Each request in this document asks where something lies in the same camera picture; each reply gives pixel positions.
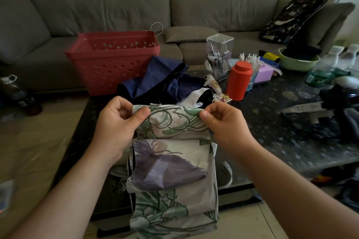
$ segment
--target dark granite tabletop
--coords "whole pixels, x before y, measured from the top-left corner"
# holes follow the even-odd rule
[[[205,70],[193,70],[192,75],[204,76]],[[242,101],[232,101],[243,112],[251,133],[268,151],[299,173],[313,171],[359,160],[359,146],[327,142],[337,136],[339,127],[333,118],[326,126],[312,125],[307,114],[281,114],[280,110],[308,103],[298,97],[298,87],[305,74],[292,71],[274,77],[269,83],[254,85]],[[226,80],[220,83],[225,91]],[[91,97],[76,127],[68,149],[52,183],[54,187],[79,160],[91,142],[99,112],[113,97]],[[219,148],[216,162],[227,161],[233,170],[232,187],[251,183],[233,160]],[[97,201],[91,220],[131,213],[129,196],[117,178],[108,176]]]

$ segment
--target red plastic basket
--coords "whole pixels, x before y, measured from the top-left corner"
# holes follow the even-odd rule
[[[80,33],[65,51],[91,96],[116,93],[119,83],[142,77],[160,47],[153,31]]]

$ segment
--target orange bottle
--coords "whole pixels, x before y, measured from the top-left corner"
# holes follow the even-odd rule
[[[229,75],[226,94],[235,101],[242,100],[245,97],[252,73],[252,65],[249,62],[236,62]]]

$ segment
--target clear acrylic container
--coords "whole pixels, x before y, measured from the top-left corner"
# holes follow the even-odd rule
[[[213,77],[220,81],[231,69],[229,64],[232,55],[234,38],[216,34],[207,38],[207,60],[213,69]]]

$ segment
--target pink tissue box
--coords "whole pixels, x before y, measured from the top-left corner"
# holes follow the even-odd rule
[[[254,81],[254,84],[270,81],[273,71],[274,70],[271,66],[268,66],[266,64],[262,65],[262,67],[259,69],[258,75]]]

